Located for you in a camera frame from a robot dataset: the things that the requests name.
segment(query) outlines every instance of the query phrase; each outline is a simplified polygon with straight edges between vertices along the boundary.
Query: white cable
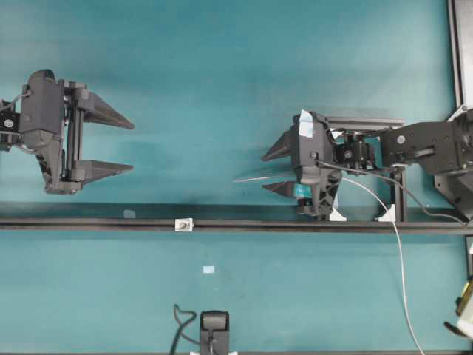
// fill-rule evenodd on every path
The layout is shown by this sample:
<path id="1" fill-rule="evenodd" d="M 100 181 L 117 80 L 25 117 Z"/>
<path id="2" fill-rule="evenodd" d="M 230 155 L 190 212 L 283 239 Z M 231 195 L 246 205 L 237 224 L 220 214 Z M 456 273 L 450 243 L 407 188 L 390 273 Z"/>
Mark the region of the white cable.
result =
<path id="1" fill-rule="evenodd" d="M 11 109 L 14 105 L 15 102 L 18 101 L 20 98 L 27 98 L 28 96 L 31 95 L 31 91 L 26 91 L 24 94 L 17 95 L 8 105 L 0 107 L 0 112 L 5 111 L 6 109 Z"/>
<path id="2" fill-rule="evenodd" d="M 251 181 L 261 181 L 261 180 L 269 180 L 275 178 L 291 178 L 292 175 L 273 175 L 273 176 L 261 176 L 261 177 L 250 177 L 249 179 L 236 179 L 233 180 L 233 183 L 250 183 Z"/>
<path id="3" fill-rule="evenodd" d="M 352 183 L 353 185 L 356 185 L 369 194 L 371 194 L 378 202 L 383 206 L 384 210 L 388 212 L 388 208 L 386 205 L 381 201 L 379 196 L 377 196 L 376 193 L 368 189 L 365 185 L 361 183 L 357 183 L 354 180 L 348 179 L 346 177 L 343 177 L 342 180 L 345 180 L 349 183 Z M 399 260 L 401 261 L 401 279 L 402 279 L 402 298 L 403 298 L 403 304 L 404 304 L 404 315 L 406 316 L 406 322 L 407 322 L 407 327 L 409 328 L 409 332 L 411 333 L 412 340 L 414 340 L 415 346 L 417 346 L 417 349 L 420 351 L 422 355 L 425 355 L 423 352 L 421 345 L 419 344 L 419 341 L 417 340 L 417 337 L 415 336 L 414 333 L 414 328 L 412 327 L 411 324 L 411 319 L 409 315 L 409 307 L 407 306 L 407 292 L 406 292 L 406 274 L 404 271 L 404 257 L 403 257 L 403 252 L 402 252 L 402 241 L 401 241 L 401 236 L 399 235 L 398 227 L 396 226 L 396 223 L 394 221 L 391 221 L 392 227 L 394 228 L 394 232 L 396 233 L 396 237 L 398 238 L 398 249 L 399 249 Z"/>

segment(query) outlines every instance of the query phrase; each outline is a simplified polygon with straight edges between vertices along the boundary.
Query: wire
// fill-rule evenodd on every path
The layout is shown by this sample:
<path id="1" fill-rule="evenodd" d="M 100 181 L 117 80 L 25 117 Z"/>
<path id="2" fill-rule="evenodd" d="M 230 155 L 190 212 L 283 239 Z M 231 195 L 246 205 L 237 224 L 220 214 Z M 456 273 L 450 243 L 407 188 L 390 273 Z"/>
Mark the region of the wire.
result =
<path id="1" fill-rule="evenodd" d="M 20 149 L 23 153 L 36 154 L 36 151 L 35 151 L 35 150 L 31 150 L 31 149 L 25 148 L 24 146 L 19 146 L 19 145 L 16 145 L 16 144 L 13 144 L 13 146 L 14 146 L 15 148 Z"/>
<path id="2" fill-rule="evenodd" d="M 174 339 L 172 340 L 171 350 L 169 351 L 169 355 L 176 354 L 177 343 L 179 342 L 179 338 L 183 333 L 184 329 L 191 324 L 197 317 L 197 313 L 193 311 L 182 311 L 178 305 L 174 305 L 174 312 L 178 311 L 181 314 L 187 314 L 190 316 L 184 323 L 179 324 L 179 328 L 176 330 L 176 334 L 174 335 Z"/>
<path id="3" fill-rule="evenodd" d="M 384 176 L 384 175 L 380 175 L 380 174 L 376 174 L 374 172 L 370 172 L 370 171 L 367 171 L 367 170 L 358 170 L 358 169 L 351 169 L 351 168 L 347 168 L 346 166 L 341 166 L 341 165 L 335 165 L 335 164 L 330 164 L 330 163 L 325 163 L 324 161 L 321 161 L 321 160 L 316 160 L 316 162 L 318 162 L 319 164 L 323 165 L 323 166 L 326 166 L 328 168 L 332 168 L 332 169 L 340 169 L 340 170 L 345 170 L 347 172 L 355 172 L 357 174 L 362 174 L 362 175 L 373 175 L 373 176 L 376 176 L 377 178 L 380 178 L 382 180 L 386 180 L 386 181 L 389 181 L 391 183 L 394 183 L 396 186 L 398 186 L 400 189 L 403 189 L 418 205 L 419 207 L 421 208 L 422 212 L 425 213 L 426 215 L 430 216 L 430 217 L 445 217 L 445 218 L 449 218 L 451 220 L 454 220 L 456 222 L 459 222 L 459 224 L 461 224 L 463 227 L 466 227 L 468 223 L 465 223 L 463 222 L 460 218 L 458 217 L 455 217 L 455 216 L 452 216 L 450 214 L 445 214 L 445 213 L 432 213 L 432 212 L 429 212 L 426 207 L 422 204 L 422 202 L 419 201 L 418 198 L 416 198 L 416 196 L 414 196 L 414 194 L 405 186 L 403 186 L 401 183 L 399 183 L 398 181 L 396 181 L 395 179 L 392 179 L 390 177 L 387 177 L 387 176 Z"/>
<path id="4" fill-rule="evenodd" d="M 18 101 L 20 98 L 27 98 L 28 96 L 31 95 L 31 91 L 26 91 L 24 94 L 17 95 L 12 102 L 10 102 L 8 105 L 0 107 L 0 112 L 5 111 L 6 109 L 11 109 L 13 106 L 15 106 L 15 102 Z"/>
<path id="5" fill-rule="evenodd" d="M 176 320 L 178 325 L 182 325 L 183 322 L 180 320 L 179 316 L 177 315 L 178 309 L 179 309 L 179 307 L 176 307 L 176 306 L 174 307 L 174 319 Z M 195 345 L 200 345 L 200 342 L 198 342 L 197 340 L 192 339 L 191 337 L 188 337 L 187 335 L 184 334 L 184 332 L 181 332 L 180 336 L 183 339 L 187 340 L 188 342 L 192 342 Z"/>
<path id="6" fill-rule="evenodd" d="M 374 193 L 373 191 L 368 189 L 365 185 L 363 185 L 361 183 L 357 183 L 356 181 L 348 179 L 346 177 L 343 177 L 342 180 L 345 180 L 349 183 L 352 183 L 353 185 L 356 185 L 359 188 L 365 190 L 370 195 L 372 195 L 376 200 L 378 200 L 378 202 L 383 206 L 383 208 L 386 212 L 389 211 L 388 208 L 386 207 L 386 205 L 383 203 L 383 201 L 381 201 L 379 196 L 377 196 L 376 193 Z M 419 352 L 422 355 L 425 355 L 425 353 L 423 352 L 422 347 L 419 344 L 419 341 L 417 340 L 417 337 L 414 333 L 414 328 L 412 327 L 412 323 L 411 323 L 411 319 L 410 319 L 410 315 L 409 315 L 409 307 L 407 305 L 407 292 L 406 292 L 406 272 L 404 270 L 405 266 L 404 266 L 404 256 L 403 256 L 403 252 L 402 252 L 401 236 L 399 235 L 399 231 L 398 231 L 398 227 L 396 226 L 396 223 L 394 221 L 391 221 L 391 223 L 392 223 L 392 227 L 394 228 L 394 232 L 396 234 L 396 237 L 398 238 L 399 260 L 401 262 L 402 299 L 403 299 L 403 304 L 404 304 L 404 315 L 406 316 L 407 327 L 409 328 L 409 332 L 411 334 L 412 340 L 414 340 L 415 346 L 417 347 L 417 349 L 419 350 Z"/>
<path id="7" fill-rule="evenodd" d="M 291 175 L 272 175 L 272 176 L 261 176 L 261 177 L 250 177 L 248 179 L 236 179 L 233 180 L 233 183 L 250 183 L 251 181 L 260 181 L 260 180 L 269 180 L 276 178 L 290 178 Z"/>

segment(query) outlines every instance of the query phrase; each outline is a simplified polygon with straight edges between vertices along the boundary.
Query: screw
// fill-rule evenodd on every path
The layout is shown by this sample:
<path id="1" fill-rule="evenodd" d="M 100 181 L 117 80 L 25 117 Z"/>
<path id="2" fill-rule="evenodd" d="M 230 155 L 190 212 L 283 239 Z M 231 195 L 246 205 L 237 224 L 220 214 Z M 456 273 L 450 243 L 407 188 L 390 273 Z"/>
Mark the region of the screw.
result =
<path id="1" fill-rule="evenodd" d="M 5 122 L 3 124 L 7 128 L 12 128 L 13 127 L 13 121 L 12 120 L 5 120 Z"/>

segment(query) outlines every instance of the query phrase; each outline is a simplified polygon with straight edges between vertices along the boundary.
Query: black metal rail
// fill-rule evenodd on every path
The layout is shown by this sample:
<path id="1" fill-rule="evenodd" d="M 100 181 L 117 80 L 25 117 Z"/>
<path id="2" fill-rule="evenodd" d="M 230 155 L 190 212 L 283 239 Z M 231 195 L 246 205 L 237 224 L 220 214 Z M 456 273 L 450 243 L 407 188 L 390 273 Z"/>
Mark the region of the black metal rail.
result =
<path id="1" fill-rule="evenodd" d="M 473 234 L 472 226 L 456 222 L 398 222 L 403 234 Z M 173 219 L 123 218 L 0 218 L 0 229 L 73 231 L 174 231 Z M 329 222 L 298 220 L 194 220 L 194 231 L 392 233 L 391 222 Z"/>

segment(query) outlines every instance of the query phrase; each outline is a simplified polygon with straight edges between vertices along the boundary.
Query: teal wall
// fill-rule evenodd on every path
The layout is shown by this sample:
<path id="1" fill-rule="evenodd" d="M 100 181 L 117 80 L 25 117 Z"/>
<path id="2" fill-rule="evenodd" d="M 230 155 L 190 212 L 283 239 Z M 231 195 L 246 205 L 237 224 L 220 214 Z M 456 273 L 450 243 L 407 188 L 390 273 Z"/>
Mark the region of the teal wall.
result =
<path id="1" fill-rule="evenodd" d="M 232 180 L 267 173 L 259 157 L 301 108 L 410 123 L 454 108 L 445 1 L 0 5 L 2 97 L 49 67 L 137 127 L 86 127 L 84 158 L 135 170 L 72 197 L 43 194 L 34 158 L 0 156 L 4 203 L 291 204 Z M 431 184 L 409 168 L 411 189 L 446 206 Z M 374 205 L 352 186 L 340 204 Z M 463 239 L 404 242 L 421 344 L 468 348 L 442 326 L 466 278 Z M 167 351 L 174 302 L 227 308 L 236 351 L 414 348 L 392 235 L 0 233 L 0 351 Z"/>

